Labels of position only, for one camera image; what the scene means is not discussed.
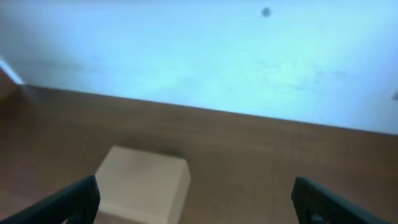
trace wall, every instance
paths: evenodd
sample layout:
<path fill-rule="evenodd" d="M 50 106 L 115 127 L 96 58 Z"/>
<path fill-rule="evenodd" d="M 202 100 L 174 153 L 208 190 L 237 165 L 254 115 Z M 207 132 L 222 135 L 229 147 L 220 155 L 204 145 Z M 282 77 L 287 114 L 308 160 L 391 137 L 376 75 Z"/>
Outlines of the wall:
<path fill-rule="evenodd" d="M 5 0 L 0 53 L 30 85 L 398 134 L 397 10 L 395 0 Z"/>

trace white box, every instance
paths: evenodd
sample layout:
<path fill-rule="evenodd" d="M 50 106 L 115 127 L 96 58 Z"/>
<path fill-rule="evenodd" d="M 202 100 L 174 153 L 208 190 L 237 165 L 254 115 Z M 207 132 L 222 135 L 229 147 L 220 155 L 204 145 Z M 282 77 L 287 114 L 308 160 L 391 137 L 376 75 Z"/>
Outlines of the white box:
<path fill-rule="evenodd" d="M 96 179 L 99 211 L 142 223 L 177 224 L 191 177 L 184 159 L 114 146 Z"/>

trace brown object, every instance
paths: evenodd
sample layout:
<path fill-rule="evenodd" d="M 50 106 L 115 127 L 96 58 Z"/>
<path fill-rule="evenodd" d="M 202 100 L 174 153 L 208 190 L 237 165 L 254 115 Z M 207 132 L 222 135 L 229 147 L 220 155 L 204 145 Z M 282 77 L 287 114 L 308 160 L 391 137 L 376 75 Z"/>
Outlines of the brown object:
<path fill-rule="evenodd" d="M 0 67 L 0 100 L 13 94 L 17 85 L 9 78 L 7 73 Z"/>
<path fill-rule="evenodd" d="M 119 142 L 186 158 L 192 182 L 180 224 L 298 223 L 298 175 L 398 223 L 397 136 L 34 90 L 39 100 L 0 119 L 0 219 L 95 173 Z M 129 222 L 100 214 L 96 223 Z"/>

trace white wall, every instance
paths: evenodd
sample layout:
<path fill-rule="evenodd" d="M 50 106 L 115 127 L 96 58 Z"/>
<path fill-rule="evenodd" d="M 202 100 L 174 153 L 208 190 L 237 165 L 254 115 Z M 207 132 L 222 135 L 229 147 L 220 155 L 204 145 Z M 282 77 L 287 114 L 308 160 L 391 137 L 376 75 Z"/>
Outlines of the white wall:
<path fill-rule="evenodd" d="M 396 0 L 10 0 L 0 54 L 30 85 L 398 134 L 397 11 Z"/>

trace light blue wall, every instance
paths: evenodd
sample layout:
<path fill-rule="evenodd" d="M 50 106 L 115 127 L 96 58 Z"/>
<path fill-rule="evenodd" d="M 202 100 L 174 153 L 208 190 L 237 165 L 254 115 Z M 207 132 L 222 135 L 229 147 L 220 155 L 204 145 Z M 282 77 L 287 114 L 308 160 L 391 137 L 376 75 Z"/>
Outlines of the light blue wall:
<path fill-rule="evenodd" d="M 31 85 L 398 134 L 397 11 L 396 0 L 3 1 L 0 54 Z"/>

